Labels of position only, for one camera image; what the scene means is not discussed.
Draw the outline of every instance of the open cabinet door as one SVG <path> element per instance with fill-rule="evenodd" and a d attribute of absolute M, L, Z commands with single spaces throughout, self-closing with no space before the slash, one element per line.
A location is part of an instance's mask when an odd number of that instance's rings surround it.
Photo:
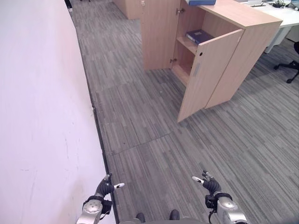
<path fill-rule="evenodd" d="M 171 68 L 181 0 L 142 0 L 141 35 L 145 70 Z"/>
<path fill-rule="evenodd" d="M 242 33 L 239 29 L 199 44 L 178 122 L 207 105 Z"/>

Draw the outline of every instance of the striped carpet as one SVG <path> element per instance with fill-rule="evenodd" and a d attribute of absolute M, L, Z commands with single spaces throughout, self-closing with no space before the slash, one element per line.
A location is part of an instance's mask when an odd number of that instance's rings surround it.
<path fill-rule="evenodd" d="M 207 193 L 192 181 L 207 169 L 253 224 L 299 211 L 299 78 L 273 66 L 298 58 L 284 40 L 263 54 L 234 97 L 176 123 L 185 87 L 170 70 L 144 71 L 140 22 L 110 0 L 72 1 L 72 18 L 121 221 L 172 209 L 207 222 Z"/>

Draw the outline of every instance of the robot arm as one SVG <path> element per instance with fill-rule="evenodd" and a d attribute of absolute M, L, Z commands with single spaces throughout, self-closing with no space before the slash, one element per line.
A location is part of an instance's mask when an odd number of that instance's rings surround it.
<path fill-rule="evenodd" d="M 209 222 L 211 223 L 211 215 L 217 213 L 221 224 L 250 224 L 232 197 L 221 192 L 220 184 L 208 172 L 203 171 L 202 175 L 205 177 L 204 180 L 195 176 L 192 179 L 201 183 L 210 192 L 210 195 L 206 195 L 206 206 L 213 209 L 209 215 Z"/>
<path fill-rule="evenodd" d="M 110 213 L 112 202 L 104 200 L 104 197 L 125 185 L 119 183 L 113 186 L 110 184 L 110 179 L 111 174 L 106 175 L 98 185 L 95 194 L 83 203 L 82 214 L 77 220 L 77 224 L 98 224 L 106 214 Z"/>

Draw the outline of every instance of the blue binder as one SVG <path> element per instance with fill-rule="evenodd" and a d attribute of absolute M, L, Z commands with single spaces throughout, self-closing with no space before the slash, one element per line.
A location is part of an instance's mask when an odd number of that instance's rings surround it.
<path fill-rule="evenodd" d="M 203 31 L 202 29 L 189 31 L 186 33 L 186 37 L 192 40 L 196 44 L 200 44 L 202 42 L 208 41 L 213 39 L 212 35 L 209 35 L 207 32 Z"/>
<path fill-rule="evenodd" d="M 216 0 L 186 0 L 189 6 L 213 6 Z"/>

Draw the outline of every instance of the door hinge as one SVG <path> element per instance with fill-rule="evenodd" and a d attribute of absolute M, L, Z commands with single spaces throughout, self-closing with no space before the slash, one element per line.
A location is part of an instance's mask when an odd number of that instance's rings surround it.
<path fill-rule="evenodd" d="M 179 14 L 179 13 L 183 13 L 185 11 L 184 8 L 181 8 L 181 9 L 178 9 L 176 10 L 176 15 Z"/>
<path fill-rule="evenodd" d="M 176 61 L 177 61 L 176 58 L 170 59 L 170 63 L 173 63 L 173 62 L 176 62 Z"/>

